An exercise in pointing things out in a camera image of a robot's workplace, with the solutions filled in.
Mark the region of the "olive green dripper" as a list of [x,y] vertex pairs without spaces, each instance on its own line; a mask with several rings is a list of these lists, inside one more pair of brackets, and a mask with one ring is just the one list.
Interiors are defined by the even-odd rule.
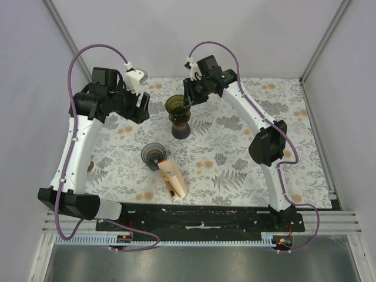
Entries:
[[190,106],[184,104],[183,95],[173,95],[165,103],[165,109],[170,115],[185,115],[189,110]]

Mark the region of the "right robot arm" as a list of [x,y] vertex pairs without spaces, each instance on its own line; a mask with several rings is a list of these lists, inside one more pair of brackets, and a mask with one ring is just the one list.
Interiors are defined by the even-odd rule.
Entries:
[[250,96],[237,73],[223,70],[213,55],[197,62],[187,57],[185,67],[189,78],[183,81],[183,106],[190,107],[207,102],[209,95],[217,94],[229,103],[246,122],[254,135],[249,155],[260,165],[268,190],[269,224],[275,231],[283,231],[296,215],[296,208],[287,198],[286,181],[279,167],[284,156],[287,124],[276,121]]

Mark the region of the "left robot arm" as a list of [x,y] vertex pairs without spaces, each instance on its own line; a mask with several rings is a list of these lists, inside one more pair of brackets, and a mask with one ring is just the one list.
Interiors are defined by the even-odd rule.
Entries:
[[127,228],[129,216],[122,205],[88,194],[86,178],[94,144],[111,113],[137,124],[149,118],[150,95],[140,91],[146,80],[147,73],[141,69],[121,75],[115,69],[94,68],[91,83],[74,95],[62,159],[50,186],[38,191],[38,199],[56,214],[109,219],[114,229]]

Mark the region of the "red grey coffee server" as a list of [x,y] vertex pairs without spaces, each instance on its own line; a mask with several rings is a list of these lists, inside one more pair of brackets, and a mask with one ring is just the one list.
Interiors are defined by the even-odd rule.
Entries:
[[190,113],[180,115],[169,115],[169,120],[172,122],[172,135],[174,138],[183,140],[190,135]]

